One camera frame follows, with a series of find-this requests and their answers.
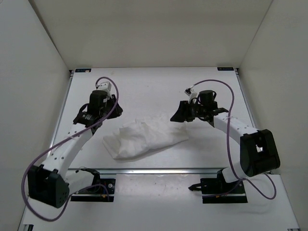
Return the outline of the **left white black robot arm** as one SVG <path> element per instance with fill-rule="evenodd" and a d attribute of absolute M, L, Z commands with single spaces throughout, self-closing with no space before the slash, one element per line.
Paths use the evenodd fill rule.
<path fill-rule="evenodd" d="M 69 140 L 55 148 L 39 166 L 31 166 L 27 173 L 29 197 L 55 208 L 67 198 L 87 188 L 94 192 L 100 188 L 97 170 L 83 168 L 72 174 L 67 171 L 85 143 L 102 125 L 101 119 L 121 116 L 123 110 L 116 104 L 116 96 L 109 90 L 94 90 L 73 120 L 67 134 Z"/>

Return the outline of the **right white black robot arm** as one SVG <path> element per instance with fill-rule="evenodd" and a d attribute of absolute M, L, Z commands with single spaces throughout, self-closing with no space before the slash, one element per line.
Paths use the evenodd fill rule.
<path fill-rule="evenodd" d="M 233 182 L 247 179 L 280 167 L 280 159 L 273 134 L 268 129 L 258 130 L 241 122 L 229 114 L 229 110 L 218 107 L 216 92 L 203 90 L 196 93 L 186 89 L 189 99 L 180 101 L 172 122 L 192 122 L 198 118 L 212 127 L 223 131 L 228 139 L 240 146 L 239 161 L 219 172 L 216 180 L 218 191 L 225 193 L 233 187 Z"/>

